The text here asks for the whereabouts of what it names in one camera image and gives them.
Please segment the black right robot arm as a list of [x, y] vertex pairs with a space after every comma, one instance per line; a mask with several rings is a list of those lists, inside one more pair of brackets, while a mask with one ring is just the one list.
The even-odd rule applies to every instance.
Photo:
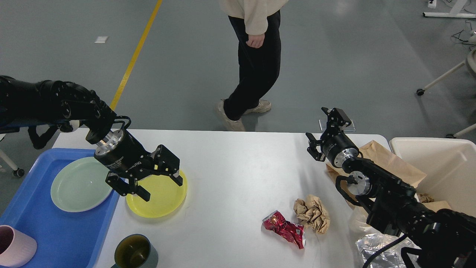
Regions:
[[316, 139], [306, 133], [308, 153], [316, 160], [328, 159], [345, 175], [337, 176], [335, 188], [348, 202], [363, 207], [367, 224], [383, 234], [396, 236], [371, 255], [368, 267], [384, 251], [409, 238], [416, 248], [403, 247], [400, 254], [407, 268], [417, 256], [422, 268], [474, 268], [476, 265], [475, 218], [451, 209], [434, 212], [415, 198], [415, 188], [401, 178], [362, 157], [358, 147], [346, 136], [351, 124], [339, 108], [321, 108], [327, 116], [326, 129]]

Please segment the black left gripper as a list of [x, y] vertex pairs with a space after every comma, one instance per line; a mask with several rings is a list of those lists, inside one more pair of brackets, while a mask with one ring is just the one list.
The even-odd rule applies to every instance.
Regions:
[[180, 159], [163, 144], [150, 153], [127, 130], [117, 130], [96, 145], [94, 158], [109, 170], [105, 181], [121, 196], [136, 194], [149, 202], [150, 192], [138, 181], [150, 175], [165, 175], [178, 186], [183, 185]]

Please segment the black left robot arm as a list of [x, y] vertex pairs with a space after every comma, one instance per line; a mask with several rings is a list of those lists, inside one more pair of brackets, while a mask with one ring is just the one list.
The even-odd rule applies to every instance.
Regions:
[[71, 132], [73, 121], [88, 127], [86, 141], [97, 146], [94, 158], [109, 170], [105, 181], [118, 194], [149, 201], [150, 192], [138, 182], [150, 175], [165, 175], [183, 185], [180, 159], [164, 145], [146, 151], [128, 131], [131, 119], [117, 115], [93, 90], [72, 82], [27, 83], [1, 76], [2, 134], [39, 125]]

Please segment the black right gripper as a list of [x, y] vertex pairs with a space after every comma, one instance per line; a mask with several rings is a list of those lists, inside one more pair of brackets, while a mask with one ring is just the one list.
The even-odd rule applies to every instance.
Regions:
[[352, 120], [340, 108], [321, 107], [321, 110], [327, 116], [326, 131], [320, 140], [312, 133], [306, 133], [307, 151], [316, 161], [328, 159], [335, 168], [342, 168], [345, 161], [359, 156], [358, 147], [343, 132], [352, 125]]

